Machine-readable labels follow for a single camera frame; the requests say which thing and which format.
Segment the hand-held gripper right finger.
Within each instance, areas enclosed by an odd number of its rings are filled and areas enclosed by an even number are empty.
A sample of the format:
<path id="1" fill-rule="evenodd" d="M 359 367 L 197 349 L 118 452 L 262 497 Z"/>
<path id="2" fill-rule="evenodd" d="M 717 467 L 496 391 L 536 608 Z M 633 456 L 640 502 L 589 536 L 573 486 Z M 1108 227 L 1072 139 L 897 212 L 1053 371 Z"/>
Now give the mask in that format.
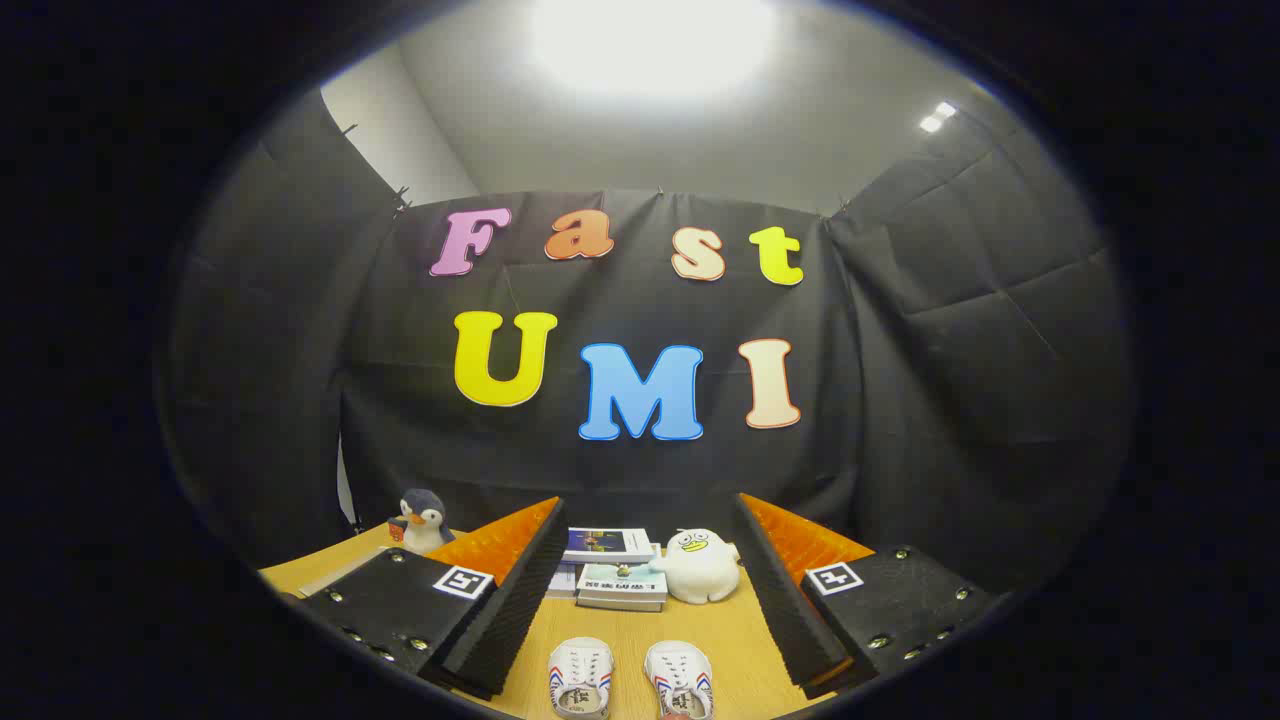
<path id="1" fill-rule="evenodd" d="M 735 546 L 809 700 L 905 673 L 996 602 L 915 546 L 868 547 L 745 493 L 735 500 Z"/>

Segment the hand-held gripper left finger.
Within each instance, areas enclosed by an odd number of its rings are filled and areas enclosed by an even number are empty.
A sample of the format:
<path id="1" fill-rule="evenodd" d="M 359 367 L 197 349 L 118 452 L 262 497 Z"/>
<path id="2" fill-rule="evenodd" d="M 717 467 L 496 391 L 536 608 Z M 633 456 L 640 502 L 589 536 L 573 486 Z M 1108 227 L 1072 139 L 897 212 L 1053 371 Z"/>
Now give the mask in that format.
<path id="1" fill-rule="evenodd" d="M 379 550 L 301 600 L 384 665 L 483 700 L 502 693 L 568 539 L 550 497 L 430 553 Z"/>

